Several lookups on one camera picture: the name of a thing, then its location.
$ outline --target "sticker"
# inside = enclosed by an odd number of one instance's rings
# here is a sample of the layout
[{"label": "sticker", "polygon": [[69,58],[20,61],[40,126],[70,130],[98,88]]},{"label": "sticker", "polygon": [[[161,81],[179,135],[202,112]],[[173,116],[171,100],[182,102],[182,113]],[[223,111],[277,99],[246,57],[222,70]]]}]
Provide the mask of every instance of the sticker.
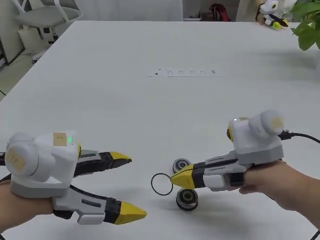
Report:
[{"label": "sticker", "polygon": [[26,160],[10,148],[5,153],[5,161],[11,164],[17,172],[22,172],[26,165]]},{"label": "sticker", "polygon": [[67,146],[67,134],[65,132],[53,133],[53,146],[54,147],[66,147]]},{"label": "sticker", "polygon": [[183,78],[223,78],[224,75],[215,70],[215,69],[157,69],[151,74],[147,75],[148,77],[183,77]]}]

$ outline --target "white table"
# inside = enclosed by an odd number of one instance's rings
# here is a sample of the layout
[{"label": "white table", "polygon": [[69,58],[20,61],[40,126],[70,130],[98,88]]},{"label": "white table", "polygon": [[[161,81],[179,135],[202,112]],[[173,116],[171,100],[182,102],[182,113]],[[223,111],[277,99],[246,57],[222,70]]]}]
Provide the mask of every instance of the white table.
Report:
[{"label": "white table", "polygon": [[[292,131],[320,136],[317,49],[302,52],[289,29],[255,23],[74,23],[0,103],[0,147],[17,131],[38,135],[75,129],[84,149],[118,151],[133,162],[78,177],[74,184],[145,209],[122,226],[77,225],[41,216],[4,233],[7,240],[307,240],[315,228],[259,194],[198,190],[194,212],[178,209],[176,192],[150,186],[171,174],[175,159],[192,162],[232,149],[229,119],[278,109]],[[225,78],[147,77],[157,68],[215,68]],[[283,143],[285,160],[320,177],[320,146]],[[1,176],[7,172],[1,169]],[[155,182],[160,190],[169,181]]]}]

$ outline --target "black o-ring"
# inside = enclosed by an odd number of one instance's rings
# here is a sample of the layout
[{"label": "black o-ring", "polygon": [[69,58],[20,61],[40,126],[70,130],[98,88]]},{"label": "black o-ring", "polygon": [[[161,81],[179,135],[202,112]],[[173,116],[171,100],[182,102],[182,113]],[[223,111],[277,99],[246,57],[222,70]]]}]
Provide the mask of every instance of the black o-ring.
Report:
[{"label": "black o-ring", "polygon": [[168,193],[163,194],[163,193],[160,193],[160,192],[156,191],[155,188],[154,188],[153,181],[154,181],[154,178],[155,178],[156,176],[158,176],[158,175],[164,175],[164,176],[168,177],[169,179],[171,179],[171,177],[170,177],[169,175],[167,175],[167,174],[165,174],[165,173],[162,173],[162,172],[153,175],[153,177],[151,178],[151,187],[152,187],[152,190],[153,190],[156,194],[158,194],[158,195],[160,195],[160,196],[168,196],[168,195],[169,195],[170,193],[172,193],[172,191],[174,190],[174,185],[171,183],[171,189],[170,189],[170,191],[169,191]]}]

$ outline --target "metal bearing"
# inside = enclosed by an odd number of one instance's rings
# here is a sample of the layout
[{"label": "metal bearing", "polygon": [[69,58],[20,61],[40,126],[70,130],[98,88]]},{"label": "metal bearing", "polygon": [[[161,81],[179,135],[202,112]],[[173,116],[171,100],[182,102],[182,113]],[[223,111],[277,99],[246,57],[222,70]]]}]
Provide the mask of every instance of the metal bearing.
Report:
[{"label": "metal bearing", "polygon": [[193,189],[181,188],[176,194],[176,204],[184,211],[193,211],[198,206],[198,194]]},{"label": "metal bearing", "polygon": [[176,174],[184,167],[190,165],[191,162],[185,158],[179,158],[173,162],[172,171]]}]

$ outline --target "chair leg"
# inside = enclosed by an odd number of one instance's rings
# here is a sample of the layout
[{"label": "chair leg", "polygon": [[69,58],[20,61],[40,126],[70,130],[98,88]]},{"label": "chair leg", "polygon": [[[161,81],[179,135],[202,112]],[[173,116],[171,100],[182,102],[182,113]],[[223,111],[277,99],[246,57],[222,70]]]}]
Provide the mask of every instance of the chair leg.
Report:
[{"label": "chair leg", "polygon": [[55,42],[58,40],[59,37],[54,29],[52,29],[52,33],[53,33],[53,41]]}]

